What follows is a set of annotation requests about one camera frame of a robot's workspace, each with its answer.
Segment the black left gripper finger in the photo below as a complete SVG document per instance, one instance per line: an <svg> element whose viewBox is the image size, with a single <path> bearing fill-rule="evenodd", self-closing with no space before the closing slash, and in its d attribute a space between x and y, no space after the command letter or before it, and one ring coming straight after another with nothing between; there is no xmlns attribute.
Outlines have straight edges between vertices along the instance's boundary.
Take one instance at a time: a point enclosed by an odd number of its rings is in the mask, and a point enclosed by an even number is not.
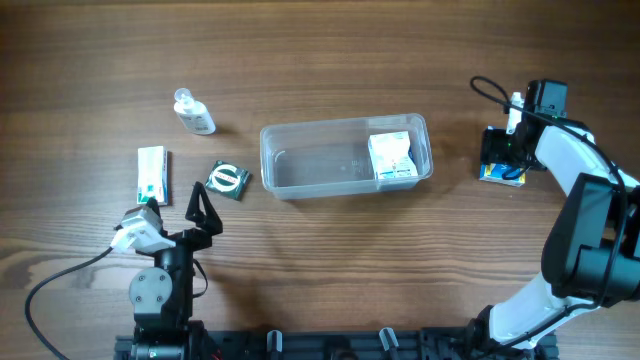
<svg viewBox="0 0 640 360"><path fill-rule="evenodd" d="M223 232L223 223L215 211L205 186L195 182L187 206L185 219L193 222L197 228L209 235L219 235Z"/></svg>
<svg viewBox="0 0 640 360"><path fill-rule="evenodd" d="M161 231L163 228L163 221L161 219L159 204L157 200L154 197L151 197L146 202L145 207L147 208L147 221L151 223L156 230Z"/></svg>

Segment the blue yellow VapoDrops box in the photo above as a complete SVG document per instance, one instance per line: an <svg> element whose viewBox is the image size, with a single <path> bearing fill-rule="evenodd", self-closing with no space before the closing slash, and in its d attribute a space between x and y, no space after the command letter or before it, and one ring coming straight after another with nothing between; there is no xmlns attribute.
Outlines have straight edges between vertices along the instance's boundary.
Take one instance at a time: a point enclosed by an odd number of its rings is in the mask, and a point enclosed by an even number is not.
<svg viewBox="0 0 640 360"><path fill-rule="evenodd" d="M511 168L506 165L485 165L481 163L479 179L481 181L520 187L525 184L527 170L525 168Z"/></svg>

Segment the white green medicine box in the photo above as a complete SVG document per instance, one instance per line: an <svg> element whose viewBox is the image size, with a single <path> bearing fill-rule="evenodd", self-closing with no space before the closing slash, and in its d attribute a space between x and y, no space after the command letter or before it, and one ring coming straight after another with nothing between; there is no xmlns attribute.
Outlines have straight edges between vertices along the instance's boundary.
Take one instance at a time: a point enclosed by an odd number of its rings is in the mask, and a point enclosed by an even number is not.
<svg viewBox="0 0 640 360"><path fill-rule="evenodd" d="M169 204L168 158L164 146L138 149L137 203L155 198L160 206Z"/></svg>

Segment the white blue medicine box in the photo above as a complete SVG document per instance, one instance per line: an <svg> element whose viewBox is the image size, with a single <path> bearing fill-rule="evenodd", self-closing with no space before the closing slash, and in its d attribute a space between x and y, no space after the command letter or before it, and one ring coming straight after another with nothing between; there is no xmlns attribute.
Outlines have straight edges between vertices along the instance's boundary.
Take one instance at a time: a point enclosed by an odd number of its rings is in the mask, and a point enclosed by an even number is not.
<svg viewBox="0 0 640 360"><path fill-rule="evenodd" d="M407 131L371 135L368 149L377 180L418 175Z"/></svg>

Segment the clear plastic container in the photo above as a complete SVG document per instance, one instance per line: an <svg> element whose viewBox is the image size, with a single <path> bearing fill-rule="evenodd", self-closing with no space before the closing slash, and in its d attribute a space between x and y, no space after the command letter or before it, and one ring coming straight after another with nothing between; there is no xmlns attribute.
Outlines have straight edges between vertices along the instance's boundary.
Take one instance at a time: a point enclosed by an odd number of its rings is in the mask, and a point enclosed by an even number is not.
<svg viewBox="0 0 640 360"><path fill-rule="evenodd" d="M408 135L417 173L378 179L369 138L396 132ZM267 126L260 159L264 188L281 200L411 189L434 171L426 121L416 113Z"/></svg>

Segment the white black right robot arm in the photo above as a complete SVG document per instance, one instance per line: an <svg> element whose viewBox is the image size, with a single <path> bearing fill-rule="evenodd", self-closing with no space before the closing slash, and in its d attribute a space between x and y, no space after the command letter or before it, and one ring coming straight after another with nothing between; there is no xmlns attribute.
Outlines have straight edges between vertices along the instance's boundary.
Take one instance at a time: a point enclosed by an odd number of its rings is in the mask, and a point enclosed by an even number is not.
<svg viewBox="0 0 640 360"><path fill-rule="evenodd" d="M570 120L568 86L533 80L525 95L493 101L506 128L482 137L482 164L505 165L506 181L548 171L566 195L544 244L540 272L511 298L486 307L451 337L467 358L543 358L542 342L570 320L639 299L639 182Z"/></svg>

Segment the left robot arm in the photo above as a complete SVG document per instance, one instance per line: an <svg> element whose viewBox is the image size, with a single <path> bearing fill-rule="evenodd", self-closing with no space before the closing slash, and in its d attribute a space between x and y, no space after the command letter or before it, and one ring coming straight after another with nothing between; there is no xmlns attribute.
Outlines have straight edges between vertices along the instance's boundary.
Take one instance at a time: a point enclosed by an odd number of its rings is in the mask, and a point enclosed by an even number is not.
<svg viewBox="0 0 640 360"><path fill-rule="evenodd" d="M194 227L171 235L162 231L162 237L175 245L151 253L154 265L131 281L134 334L116 340L116 360L223 357L204 324L191 319L193 300L204 294L193 289L193 278L203 270L194 253L211 247L212 238L223 232L222 221L200 182L193 186L185 219Z"/></svg>

